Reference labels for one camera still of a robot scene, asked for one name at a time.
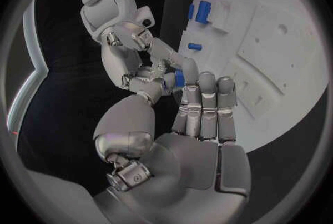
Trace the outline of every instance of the blue block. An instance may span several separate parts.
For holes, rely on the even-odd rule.
[[[203,48],[202,45],[200,45],[200,44],[195,44],[195,43],[189,43],[188,47],[189,47],[189,49],[191,49],[191,50],[197,50],[197,51],[201,51],[201,49]]]
[[[210,2],[200,1],[195,21],[200,22],[202,24],[207,24],[208,23],[207,18],[210,13],[210,6],[211,6]]]
[[[176,70],[176,87],[184,87],[185,86],[185,79],[183,71]]]
[[[193,13],[194,13],[194,4],[190,4],[190,7],[189,7],[189,19],[193,18]]]

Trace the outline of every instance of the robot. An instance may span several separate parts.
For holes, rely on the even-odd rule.
[[[99,42],[112,82],[135,93],[111,107],[93,139],[99,157],[113,165],[110,187],[95,197],[102,212],[116,223],[232,223],[250,194],[250,167],[235,144],[235,83],[199,73],[186,58],[148,28],[154,18],[135,0],[82,0],[82,21]],[[151,67],[138,52],[150,54]],[[175,74],[185,86],[171,133],[154,141],[152,109],[171,95]]]

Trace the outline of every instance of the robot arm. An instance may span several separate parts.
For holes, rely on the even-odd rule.
[[[183,57],[154,38],[148,28],[155,24],[148,6],[138,8],[135,0],[82,0],[82,21],[92,38],[102,46],[102,61],[112,82],[137,93],[147,82],[158,79],[162,94],[175,84],[167,66],[180,69]],[[152,66],[143,67],[138,55],[147,51]]]

